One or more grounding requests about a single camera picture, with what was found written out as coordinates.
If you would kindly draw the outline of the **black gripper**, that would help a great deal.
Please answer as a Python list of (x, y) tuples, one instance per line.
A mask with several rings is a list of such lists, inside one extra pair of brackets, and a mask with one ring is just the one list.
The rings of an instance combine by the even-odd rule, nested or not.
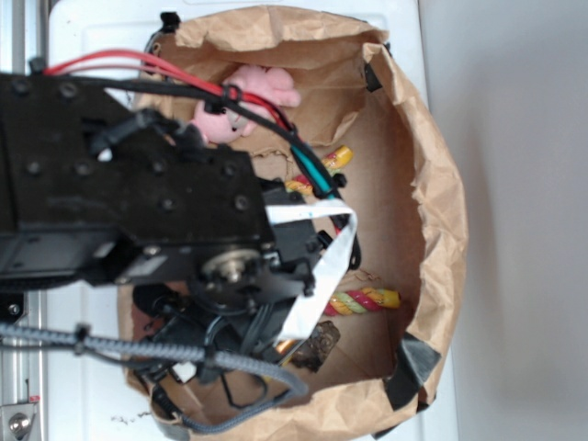
[(273, 224), (269, 206), (299, 207), (280, 179), (186, 188), (186, 202), (161, 188), (134, 198), (134, 223), (159, 254), (148, 258), (132, 302), (151, 319), (157, 343), (210, 346), (277, 362), (272, 344), (295, 298), (313, 294), (326, 244), (308, 220)]

